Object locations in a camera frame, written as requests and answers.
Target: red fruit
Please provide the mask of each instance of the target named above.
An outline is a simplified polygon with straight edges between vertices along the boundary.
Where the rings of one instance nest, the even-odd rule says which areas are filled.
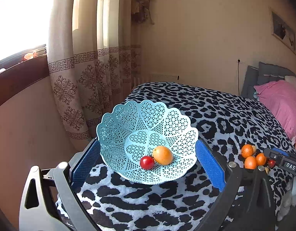
[[[143,169],[152,169],[153,166],[155,165],[155,161],[152,157],[150,156],[144,156],[141,158],[141,160],[139,161],[139,165],[143,168]]]
[[[268,161],[268,167],[273,168],[275,166],[275,160],[269,160]]]

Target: picture frame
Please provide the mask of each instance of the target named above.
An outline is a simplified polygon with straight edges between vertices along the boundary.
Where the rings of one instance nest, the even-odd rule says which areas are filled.
[[[271,34],[279,39],[296,55],[296,33],[272,8],[271,17]]]

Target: plastic basket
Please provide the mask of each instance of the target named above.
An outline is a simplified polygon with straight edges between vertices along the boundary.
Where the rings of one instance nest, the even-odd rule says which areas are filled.
[[[196,162],[195,143],[198,130],[190,118],[163,102],[144,100],[118,104],[112,113],[105,113],[97,126],[101,156],[113,171],[133,182],[160,184],[182,177]],[[151,170],[139,166],[140,159],[151,155],[157,146],[166,146],[173,161]]]

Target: gray headboard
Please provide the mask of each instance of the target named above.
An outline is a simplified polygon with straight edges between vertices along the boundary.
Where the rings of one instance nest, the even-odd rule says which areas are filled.
[[[294,72],[278,65],[259,62],[258,67],[259,68],[257,69],[248,66],[240,96],[254,100],[253,94],[255,92],[255,85],[263,85],[272,81],[284,80],[286,75],[296,77]]]

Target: beige wall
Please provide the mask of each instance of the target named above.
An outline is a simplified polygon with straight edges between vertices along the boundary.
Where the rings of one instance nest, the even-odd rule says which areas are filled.
[[[0,208],[16,228],[30,168],[56,167],[76,152],[51,90],[47,77],[0,106]]]
[[[296,55],[271,35],[269,7],[296,31],[288,0],[154,0],[155,25],[141,25],[142,68],[179,82],[238,94],[247,65],[278,64],[296,73]]]

